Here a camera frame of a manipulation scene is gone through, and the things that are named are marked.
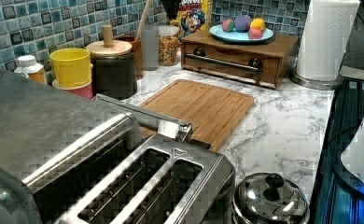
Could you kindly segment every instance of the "toaster slot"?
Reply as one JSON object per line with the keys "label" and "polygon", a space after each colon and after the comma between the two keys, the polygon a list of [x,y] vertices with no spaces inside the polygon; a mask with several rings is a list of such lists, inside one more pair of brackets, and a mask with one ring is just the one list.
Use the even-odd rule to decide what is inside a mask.
{"label": "toaster slot", "polygon": [[167,154],[147,150],[81,211],[79,218],[89,223],[110,223],[168,159]]}
{"label": "toaster slot", "polygon": [[177,161],[125,223],[164,223],[201,170],[196,164]]}
{"label": "toaster slot", "polygon": [[129,153],[125,142],[117,140],[36,192],[34,198],[43,223],[53,223]]}

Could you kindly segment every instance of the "wooden bread box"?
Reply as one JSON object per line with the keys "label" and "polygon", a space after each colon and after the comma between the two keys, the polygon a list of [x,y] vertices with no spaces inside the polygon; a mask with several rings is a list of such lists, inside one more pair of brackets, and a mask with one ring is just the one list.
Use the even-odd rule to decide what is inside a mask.
{"label": "wooden bread box", "polygon": [[274,34],[265,42],[231,44],[201,30],[182,38],[183,68],[276,89],[287,76],[298,38]]}

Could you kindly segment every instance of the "fruit bowl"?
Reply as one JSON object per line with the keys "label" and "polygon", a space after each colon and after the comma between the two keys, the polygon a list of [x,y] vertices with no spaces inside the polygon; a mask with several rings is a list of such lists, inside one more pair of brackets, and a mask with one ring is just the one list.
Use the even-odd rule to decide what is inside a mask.
{"label": "fruit bowl", "polygon": [[226,40],[229,42],[233,42],[233,43],[260,42],[260,41],[269,39],[274,35],[274,32],[272,30],[269,30],[266,28],[264,30],[263,37],[261,39],[250,39],[248,37],[248,32],[237,32],[237,31],[235,31],[235,28],[229,33],[224,32],[222,30],[222,25],[216,25],[216,26],[211,27],[209,32],[212,35],[214,35],[220,39],[223,39],[223,40]]}

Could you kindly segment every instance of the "white marble countertop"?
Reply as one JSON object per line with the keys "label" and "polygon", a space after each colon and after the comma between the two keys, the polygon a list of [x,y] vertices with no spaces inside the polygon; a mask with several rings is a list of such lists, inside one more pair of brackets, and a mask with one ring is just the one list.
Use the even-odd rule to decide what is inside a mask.
{"label": "white marble countertop", "polygon": [[184,70],[178,63],[144,71],[138,93],[125,101],[139,105],[177,79],[252,95],[253,107],[219,153],[235,166],[237,182],[254,173],[276,172],[295,182],[311,199],[333,91],[307,89],[289,79],[278,90],[268,90]]}

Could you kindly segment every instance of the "paper towel roll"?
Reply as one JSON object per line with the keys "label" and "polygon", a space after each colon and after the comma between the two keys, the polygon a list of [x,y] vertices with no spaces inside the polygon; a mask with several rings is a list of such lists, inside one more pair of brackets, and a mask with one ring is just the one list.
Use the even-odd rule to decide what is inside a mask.
{"label": "paper towel roll", "polygon": [[299,76],[318,81],[336,78],[358,6],[358,0],[311,1],[296,65]]}

